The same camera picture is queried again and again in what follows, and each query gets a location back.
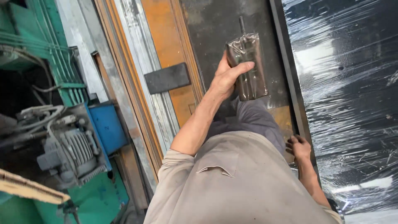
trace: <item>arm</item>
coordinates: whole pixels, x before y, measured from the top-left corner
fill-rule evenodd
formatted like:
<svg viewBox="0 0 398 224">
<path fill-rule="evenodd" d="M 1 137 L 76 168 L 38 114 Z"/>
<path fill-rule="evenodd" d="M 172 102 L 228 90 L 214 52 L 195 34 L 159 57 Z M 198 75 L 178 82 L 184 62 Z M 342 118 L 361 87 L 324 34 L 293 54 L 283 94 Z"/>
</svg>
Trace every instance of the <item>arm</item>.
<svg viewBox="0 0 398 224">
<path fill-rule="evenodd" d="M 323 193 L 318 182 L 318 176 L 310 160 L 311 145 L 300 136 L 291 136 L 287 146 L 293 149 L 295 163 L 298 170 L 298 178 L 305 189 L 319 205 L 330 208 L 330 204 Z"/>
<path fill-rule="evenodd" d="M 194 114 L 174 137 L 170 149 L 195 156 L 206 138 L 218 108 L 232 94 L 235 80 L 253 67 L 254 62 L 244 62 L 230 68 L 224 52 L 209 90 L 196 107 Z"/>
</svg>

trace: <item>shirt pocket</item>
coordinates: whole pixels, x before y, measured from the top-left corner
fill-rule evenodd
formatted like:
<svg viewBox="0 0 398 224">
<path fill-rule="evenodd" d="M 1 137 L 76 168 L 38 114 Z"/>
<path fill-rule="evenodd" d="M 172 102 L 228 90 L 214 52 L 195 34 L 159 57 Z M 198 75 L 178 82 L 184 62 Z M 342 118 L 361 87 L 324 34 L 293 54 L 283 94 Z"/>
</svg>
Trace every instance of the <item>shirt pocket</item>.
<svg viewBox="0 0 398 224">
<path fill-rule="evenodd" d="M 212 167 L 222 169 L 222 174 L 235 177 L 238 166 L 239 153 L 227 149 L 213 149 L 207 152 L 200 160 L 196 173 L 201 173 Z"/>
</svg>

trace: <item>green metal frame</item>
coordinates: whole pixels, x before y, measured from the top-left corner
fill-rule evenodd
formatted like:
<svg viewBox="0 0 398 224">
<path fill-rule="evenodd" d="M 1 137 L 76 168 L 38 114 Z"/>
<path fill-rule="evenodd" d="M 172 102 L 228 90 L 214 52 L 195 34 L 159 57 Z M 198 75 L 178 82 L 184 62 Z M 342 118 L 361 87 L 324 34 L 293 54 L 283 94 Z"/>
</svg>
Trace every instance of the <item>green metal frame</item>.
<svg viewBox="0 0 398 224">
<path fill-rule="evenodd" d="M 27 0 L 26 4 L 27 8 L 8 3 L 10 22 L 0 24 L 0 44 L 19 47 L 46 59 L 65 106 L 87 101 L 86 86 L 77 72 L 73 52 L 67 46 L 54 0 Z"/>
</svg>

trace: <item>machinery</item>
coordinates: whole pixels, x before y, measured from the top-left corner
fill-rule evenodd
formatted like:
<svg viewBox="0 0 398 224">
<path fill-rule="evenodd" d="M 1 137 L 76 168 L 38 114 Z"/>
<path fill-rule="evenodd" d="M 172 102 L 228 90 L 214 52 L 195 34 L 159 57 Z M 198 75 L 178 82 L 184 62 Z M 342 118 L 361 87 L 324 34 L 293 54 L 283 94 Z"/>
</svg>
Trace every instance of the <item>machinery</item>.
<svg viewBox="0 0 398 224">
<path fill-rule="evenodd" d="M 96 174 L 110 171 L 107 155 L 127 143 L 112 104 L 35 106 L 17 118 L 16 125 L 1 129 L 0 150 L 40 144 L 44 153 L 37 163 L 57 179 L 59 190 L 81 186 Z"/>
</svg>

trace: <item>man's right hand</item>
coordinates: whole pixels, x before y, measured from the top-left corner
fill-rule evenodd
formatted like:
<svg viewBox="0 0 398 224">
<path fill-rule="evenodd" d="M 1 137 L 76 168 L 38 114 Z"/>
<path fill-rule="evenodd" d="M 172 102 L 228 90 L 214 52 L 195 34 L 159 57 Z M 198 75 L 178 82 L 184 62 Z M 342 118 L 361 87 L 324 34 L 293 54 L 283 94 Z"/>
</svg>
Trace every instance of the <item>man's right hand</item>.
<svg viewBox="0 0 398 224">
<path fill-rule="evenodd" d="M 296 162 L 309 161 L 311 157 L 311 145 L 305 138 L 294 135 L 287 140 L 286 146 L 291 148 Z"/>
</svg>

